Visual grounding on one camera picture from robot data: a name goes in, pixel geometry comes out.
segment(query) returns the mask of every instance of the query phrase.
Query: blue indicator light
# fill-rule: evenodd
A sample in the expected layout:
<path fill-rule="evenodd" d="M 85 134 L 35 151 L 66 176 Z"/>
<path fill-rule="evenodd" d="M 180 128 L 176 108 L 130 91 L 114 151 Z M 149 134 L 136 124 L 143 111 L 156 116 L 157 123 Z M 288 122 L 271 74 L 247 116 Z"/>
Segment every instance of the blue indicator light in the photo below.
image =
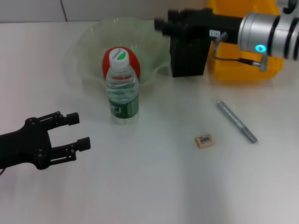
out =
<path fill-rule="evenodd" d="M 267 48 L 265 45 L 262 45 L 262 44 L 256 45 L 256 51 L 265 52 L 266 50 L 267 50 Z"/>

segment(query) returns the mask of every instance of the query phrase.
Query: white wall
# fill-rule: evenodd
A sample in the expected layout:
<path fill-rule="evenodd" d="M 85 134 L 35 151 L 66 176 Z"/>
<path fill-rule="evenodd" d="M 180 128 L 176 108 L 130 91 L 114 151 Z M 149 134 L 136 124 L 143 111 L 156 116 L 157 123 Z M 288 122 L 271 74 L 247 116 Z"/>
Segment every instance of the white wall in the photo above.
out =
<path fill-rule="evenodd" d="M 168 9 L 203 8 L 206 0 L 63 0 L 68 21 L 98 21 L 109 17 L 167 18 Z"/>
<path fill-rule="evenodd" d="M 64 21 L 60 0 L 0 0 L 0 22 L 44 21 Z"/>

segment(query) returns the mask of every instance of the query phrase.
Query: yellow container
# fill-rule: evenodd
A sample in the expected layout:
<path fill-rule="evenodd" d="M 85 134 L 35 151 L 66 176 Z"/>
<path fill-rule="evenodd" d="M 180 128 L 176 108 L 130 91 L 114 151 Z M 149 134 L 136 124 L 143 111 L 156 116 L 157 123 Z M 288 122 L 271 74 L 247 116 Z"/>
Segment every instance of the yellow container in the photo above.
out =
<path fill-rule="evenodd" d="M 208 0 L 208 7 L 213 9 L 214 14 L 244 17 L 249 12 L 266 13 L 279 15 L 276 0 Z M 208 56 L 208 70 L 214 78 L 220 81 L 251 82 L 270 79 L 282 70 L 284 60 L 276 57 L 269 57 L 268 69 L 260 72 L 258 67 L 249 66 L 238 62 L 216 60 L 212 57 L 213 42 Z M 246 58 L 260 61 L 260 54 L 240 51 L 237 44 L 221 43 L 217 57 L 223 58 Z"/>

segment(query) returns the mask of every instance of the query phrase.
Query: gray marker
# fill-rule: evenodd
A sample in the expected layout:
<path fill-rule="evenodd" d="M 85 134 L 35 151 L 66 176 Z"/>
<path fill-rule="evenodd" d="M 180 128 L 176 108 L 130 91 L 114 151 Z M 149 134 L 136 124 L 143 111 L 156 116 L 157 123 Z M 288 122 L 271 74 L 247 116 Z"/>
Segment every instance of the gray marker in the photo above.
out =
<path fill-rule="evenodd" d="M 244 134 L 245 137 L 249 139 L 251 143 L 257 142 L 256 137 L 223 101 L 218 101 L 217 106 L 225 114 L 225 116 L 227 116 L 232 121 L 232 123 L 242 132 L 242 134 Z"/>

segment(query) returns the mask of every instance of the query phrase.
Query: eraser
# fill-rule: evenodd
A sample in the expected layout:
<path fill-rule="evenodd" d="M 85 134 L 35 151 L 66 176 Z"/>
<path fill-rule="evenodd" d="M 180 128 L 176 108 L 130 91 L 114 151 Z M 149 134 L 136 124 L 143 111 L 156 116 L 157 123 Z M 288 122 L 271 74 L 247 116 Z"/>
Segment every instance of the eraser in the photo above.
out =
<path fill-rule="evenodd" d="M 195 142 L 196 142 L 198 148 L 205 148 L 205 147 L 211 146 L 215 143 L 214 139 L 212 138 L 212 136 L 210 134 L 204 134 L 204 135 L 197 136 L 195 138 Z"/>

